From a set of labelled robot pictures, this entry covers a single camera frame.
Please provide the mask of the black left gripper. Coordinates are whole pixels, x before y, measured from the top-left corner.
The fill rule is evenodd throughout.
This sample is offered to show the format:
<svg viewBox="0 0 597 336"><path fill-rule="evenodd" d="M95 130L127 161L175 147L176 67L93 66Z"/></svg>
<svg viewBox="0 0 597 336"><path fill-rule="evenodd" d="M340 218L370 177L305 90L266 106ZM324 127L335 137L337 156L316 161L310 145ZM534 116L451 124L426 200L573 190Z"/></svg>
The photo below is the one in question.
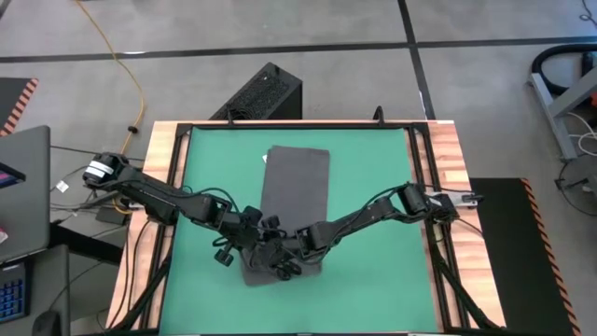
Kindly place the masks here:
<svg viewBox="0 0 597 336"><path fill-rule="evenodd" d="M273 227L267 228L259 225L262 212L253 206L246 206L242 212L226 212L217 222L216 231L224 240L223 243L215 243L219 249L215 253L215 260L220 264L229 267L234 257L230 251L236 249L252 250L258 243L263 243L264 233L277 234L281 231ZM268 263L268 273L274 281L290 278L290 266L287 261Z"/></svg>

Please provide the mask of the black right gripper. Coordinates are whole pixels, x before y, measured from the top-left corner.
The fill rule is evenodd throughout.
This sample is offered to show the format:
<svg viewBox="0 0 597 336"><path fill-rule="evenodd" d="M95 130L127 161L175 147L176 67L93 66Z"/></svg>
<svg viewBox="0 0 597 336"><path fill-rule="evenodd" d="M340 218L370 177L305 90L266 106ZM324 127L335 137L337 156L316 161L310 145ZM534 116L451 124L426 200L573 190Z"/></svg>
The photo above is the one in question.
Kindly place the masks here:
<svg viewBox="0 0 597 336"><path fill-rule="evenodd" d="M296 230L294 235L290 238L286 238L283 241L283 250L289 255L288 265L293 267L295 275L302 275L302 268L294 262L294 259L298 261L306 261L306 254L308 252L308 230L306 228Z"/></svg>

